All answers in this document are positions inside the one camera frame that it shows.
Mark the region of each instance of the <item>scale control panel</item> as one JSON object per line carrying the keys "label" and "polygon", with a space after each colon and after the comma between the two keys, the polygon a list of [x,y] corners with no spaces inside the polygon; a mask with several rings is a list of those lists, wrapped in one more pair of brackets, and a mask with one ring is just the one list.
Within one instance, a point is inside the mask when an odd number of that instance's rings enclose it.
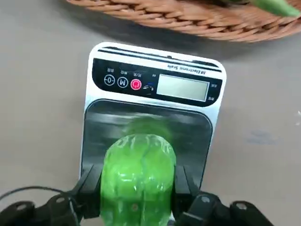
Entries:
{"label": "scale control panel", "polygon": [[222,87],[221,79],[97,58],[92,78],[104,91],[200,107],[212,105]]}

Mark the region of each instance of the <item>black cable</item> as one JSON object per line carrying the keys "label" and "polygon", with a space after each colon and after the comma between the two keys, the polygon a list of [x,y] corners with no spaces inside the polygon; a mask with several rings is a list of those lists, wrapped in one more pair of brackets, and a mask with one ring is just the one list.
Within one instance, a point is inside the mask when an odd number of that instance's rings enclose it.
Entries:
{"label": "black cable", "polygon": [[59,194],[63,194],[65,196],[67,196],[68,198],[70,198],[72,201],[76,203],[76,200],[68,193],[68,192],[64,192],[62,190],[56,189],[56,188],[51,188],[51,187],[46,187],[46,186],[27,186],[27,187],[20,187],[11,191],[8,191],[6,193],[4,193],[3,195],[0,196],[0,201],[14,193],[17,192],[22,192],[22,191],[26,191],[26,190],[44,190],[44,191],[51,191],[51,192],[56,192]]}

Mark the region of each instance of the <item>wicker basket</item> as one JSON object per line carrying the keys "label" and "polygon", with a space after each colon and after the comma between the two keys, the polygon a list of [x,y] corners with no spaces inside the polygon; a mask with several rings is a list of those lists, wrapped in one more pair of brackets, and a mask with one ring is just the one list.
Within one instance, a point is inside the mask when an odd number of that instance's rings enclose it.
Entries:
{"label": "wicker basket", "polygon": [[[218,6],[208,0],[67,0],[149,27],[215,40],[255,42],[301,31],[301,19],[278,17],[252,5]],[[301,10],[301,0],[288,0]]]}

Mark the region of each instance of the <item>robotic arm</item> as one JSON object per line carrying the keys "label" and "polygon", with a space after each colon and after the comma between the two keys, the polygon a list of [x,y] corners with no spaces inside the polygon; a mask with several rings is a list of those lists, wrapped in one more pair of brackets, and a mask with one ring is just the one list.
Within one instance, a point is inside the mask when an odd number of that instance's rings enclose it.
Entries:
{"label": "robotic arm", "polygon": [[[100,216],[102,165],[92,165],[75,187],[36,208],[33,202],[13,203],[0,213],[0,226],[79,226]],[[172,211],[175,226],[273,226],[251,203],[224,206],[210,193],[199,191],[183,166],[175,167]]]}

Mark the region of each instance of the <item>silver scale body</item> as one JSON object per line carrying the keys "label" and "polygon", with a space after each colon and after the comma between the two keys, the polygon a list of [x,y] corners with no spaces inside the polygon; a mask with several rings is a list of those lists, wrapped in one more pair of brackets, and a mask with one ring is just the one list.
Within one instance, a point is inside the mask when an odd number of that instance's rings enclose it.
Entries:
{"label": "silver scale body", "polygon": [[[111,48],[109,52],[100,52],[108,48]],[[213,104],[200,107],[104,91],[96,86],[92,78],[94,59],[194,75],[200,74],[194,70],[179,71],[179,67],[176,66],[185,63],[185,68],[193,69],[199,66],[195,62],[212,63],[219,68],[220,72],[205,70],[206,77],[222,80],[220,94]],[[103,163],[107,149],[123,136],[124,128],[132,119],[150,116],[168,122],[169,129],[173,133],[172,146],[177,156],[177,164],[190,166],[196,183],[201,185],[225,83],[224,67],[212,59],[109,42],[96,45],[88,61],[80,174],[90,164]]]}

